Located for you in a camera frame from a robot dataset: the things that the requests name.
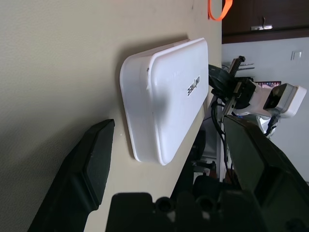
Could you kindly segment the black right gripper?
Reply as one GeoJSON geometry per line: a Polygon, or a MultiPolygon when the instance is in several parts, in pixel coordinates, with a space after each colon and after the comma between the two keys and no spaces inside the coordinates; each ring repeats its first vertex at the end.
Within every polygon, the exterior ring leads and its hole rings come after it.
{"type": "Polygon", "coordinates": [[[211,93],[222,102],[225,111],[230,115],[239,115],[237,110],[249,107],[249,101],[256,89],[251,78],[236,77],[245,60],[244,56],[238,56],[227,69],[209,64],[209,83],[216,85],[211,93]]]}

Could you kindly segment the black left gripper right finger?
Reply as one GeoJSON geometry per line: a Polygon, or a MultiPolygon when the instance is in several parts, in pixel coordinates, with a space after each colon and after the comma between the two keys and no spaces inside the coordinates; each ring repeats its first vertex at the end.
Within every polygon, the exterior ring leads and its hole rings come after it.
{"type": "Polygon", "coordinates": [[[224,117],[230,157],[270,232],[309,230],[309,186],[287,156],[250,121],[224,117]]]}

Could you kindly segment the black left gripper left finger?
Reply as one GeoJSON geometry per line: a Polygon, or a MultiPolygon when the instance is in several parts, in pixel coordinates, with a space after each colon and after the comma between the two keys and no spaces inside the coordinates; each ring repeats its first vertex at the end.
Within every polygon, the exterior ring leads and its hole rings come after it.
{"type": "Polygon", "coordinates": [[[102,203],[112,155],[115,122],[90,127],[63,160],[30,232],[82,232],[102,203]]]}

